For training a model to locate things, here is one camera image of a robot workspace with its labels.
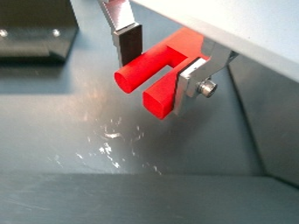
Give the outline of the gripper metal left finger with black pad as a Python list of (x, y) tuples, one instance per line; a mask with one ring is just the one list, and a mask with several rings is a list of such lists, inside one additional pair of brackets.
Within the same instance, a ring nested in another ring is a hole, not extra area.
[(120, 66), (143, 52), (143, 26), (136, 22), (129, 0), (97, 0), (116, 47)]

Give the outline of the gripper metal right finger with screw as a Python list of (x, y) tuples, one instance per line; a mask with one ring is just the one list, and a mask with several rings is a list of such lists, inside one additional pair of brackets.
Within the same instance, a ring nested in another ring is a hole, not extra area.
[(217, 84), (211, 76), (221, 70), (239, 56), (224, 45), (208, 38), (203, 39), (200, 46), (203, 55), (177, 73), (172, 112), (180, 116), (196, 100), (197, 95), (209, 98)]

